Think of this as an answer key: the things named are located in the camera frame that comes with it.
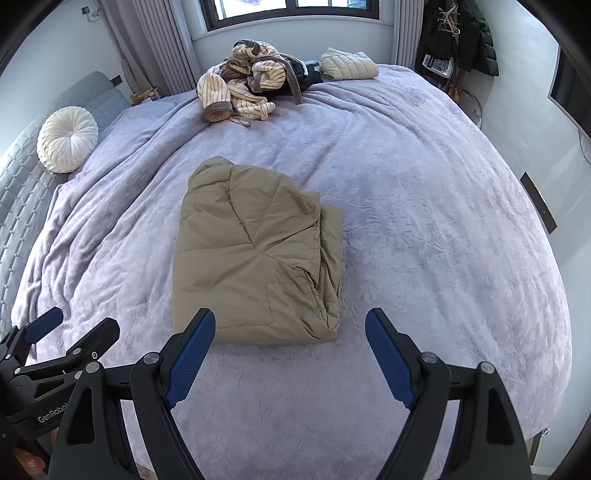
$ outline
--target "white puffer jacket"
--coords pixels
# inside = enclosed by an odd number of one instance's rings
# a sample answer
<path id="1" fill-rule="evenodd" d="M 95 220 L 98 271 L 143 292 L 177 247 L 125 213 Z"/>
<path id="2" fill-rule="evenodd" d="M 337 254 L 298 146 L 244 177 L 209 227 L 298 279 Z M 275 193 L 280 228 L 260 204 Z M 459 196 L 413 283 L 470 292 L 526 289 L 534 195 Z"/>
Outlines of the white puffer jacket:
<path id="1" fill-rule="evenodd" d="M 334 80 L 363 80 L 378 76 L 378 66 L 362 51 L 347 53 L 335 48 L 320 57 L 322 72 Z"/>

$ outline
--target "folded beige jacket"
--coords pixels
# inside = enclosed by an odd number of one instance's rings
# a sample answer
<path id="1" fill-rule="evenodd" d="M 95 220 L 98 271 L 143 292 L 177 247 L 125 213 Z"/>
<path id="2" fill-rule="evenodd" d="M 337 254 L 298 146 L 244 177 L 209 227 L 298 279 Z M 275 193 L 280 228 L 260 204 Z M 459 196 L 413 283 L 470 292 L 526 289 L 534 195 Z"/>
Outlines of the folded beige jacket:
<path id="1" fill-rule="evenodd" d="M 335 340 L 342 214 L 291 179 L 222 157 L 189 180 L 173 264 L 173 323 L 201 308 L 216 341 L 257 345 Z"/>
<path id="2" fill-rule="evenodd" d="M 379 75 L 378 66 L 362 51 L 348 53 L 329 48 L 320 57 L 320 68 L 334 80 L 363 80 Z"/>

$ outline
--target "white wall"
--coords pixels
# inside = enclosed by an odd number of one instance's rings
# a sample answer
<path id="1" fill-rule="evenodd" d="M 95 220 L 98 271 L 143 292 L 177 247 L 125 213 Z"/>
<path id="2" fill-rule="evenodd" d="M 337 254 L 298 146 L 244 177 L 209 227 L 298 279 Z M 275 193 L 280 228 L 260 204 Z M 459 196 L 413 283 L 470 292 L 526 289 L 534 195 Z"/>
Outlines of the white wall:
<path id="1" fill-rule="evenodd" d="M 23 42 L 0 76 L 0 156 L 13 140 L 64 90 L 95 70 L 121 75 L 117 43 L 104 18 L 89 23 L 80 9 L 93 0 L 70 0 L 57 7 Z"/>
<path id="2" fill-rule="evenodd" d="M 555 468 L 591 411 L 591 166 L 577 128 L 549 99 L 558 44 L 517 0 L 478 0 L 499 61 L 496 79 L 478 72 L 464 87 L 484 104 L 482 130 L 517 177 L 532 178 L 558 228 L 550 243 L 569 302 L 573 370 L 536 465 Z M 591 158 L 591 145 L 583 146 Z"/>
<path id="3" fill-rule="evenodd" d="M 382 0 L 380 20 L 315 15 L 259 20 L 207 32 L 197 0 L 181 0 L 197 61 L 203 71 L 229 57 L 238 40 L 263 40 L 302 60 L 318 60 L 328 47 L 364 51 L 391 63 L 397 0 Z"/>

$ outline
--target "cable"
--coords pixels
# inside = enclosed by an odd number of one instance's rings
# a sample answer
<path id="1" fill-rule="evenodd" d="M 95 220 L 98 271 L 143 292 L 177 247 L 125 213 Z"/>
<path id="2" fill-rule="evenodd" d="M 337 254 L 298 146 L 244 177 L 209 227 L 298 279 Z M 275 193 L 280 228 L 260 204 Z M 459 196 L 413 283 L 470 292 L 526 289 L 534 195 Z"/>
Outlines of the cable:
<path id="1" fill-rule="evenodd" d="M 581 137 L 581 130 L 579 130 L 579 145 L 581 146 L 581 153 L 583 154 L 583 158 L 585 160 L 587 160 L 587 163 L 589 165 L 591 165 L 591 162 L 589 161 L 589 159 L 587 158 L 587 155 L 585 155 L 585 150 L 583 150 L 583 138 Z"/>

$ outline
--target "plush blanket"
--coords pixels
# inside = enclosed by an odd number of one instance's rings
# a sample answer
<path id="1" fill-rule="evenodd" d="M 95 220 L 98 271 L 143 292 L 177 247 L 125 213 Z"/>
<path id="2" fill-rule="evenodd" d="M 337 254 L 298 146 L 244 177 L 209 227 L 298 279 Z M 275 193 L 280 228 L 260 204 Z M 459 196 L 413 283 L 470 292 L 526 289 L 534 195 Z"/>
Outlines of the plush blanket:
<path id="1" fill-rule="evenodd" d="M 60 191 L 27 264 L 13 321 L 52 306 L 65 315 L 38 344 L 39 360 L 106 316 L 121 338 L 105 365 L 164 345 L 181 202 L 207 158 L 285 173 L 344 214 L 339 339 L 213 345 L 174 409 L 206 478 L 376 477 L 407 417 L 365 339 L 377 306 L 447 363 L 494 363 L 527 437 L 548 425 L 569 381 L 571 339 L 547 237 L 491 143 L 415 73 L 381 66 L 374 80 L 315 85 L 302 105 L 279 99 L 250 128 L 206 128 L 191 93 L 131 108 L 115 127 Z M 431 478 L 453 431 L 448 411 Z"/>

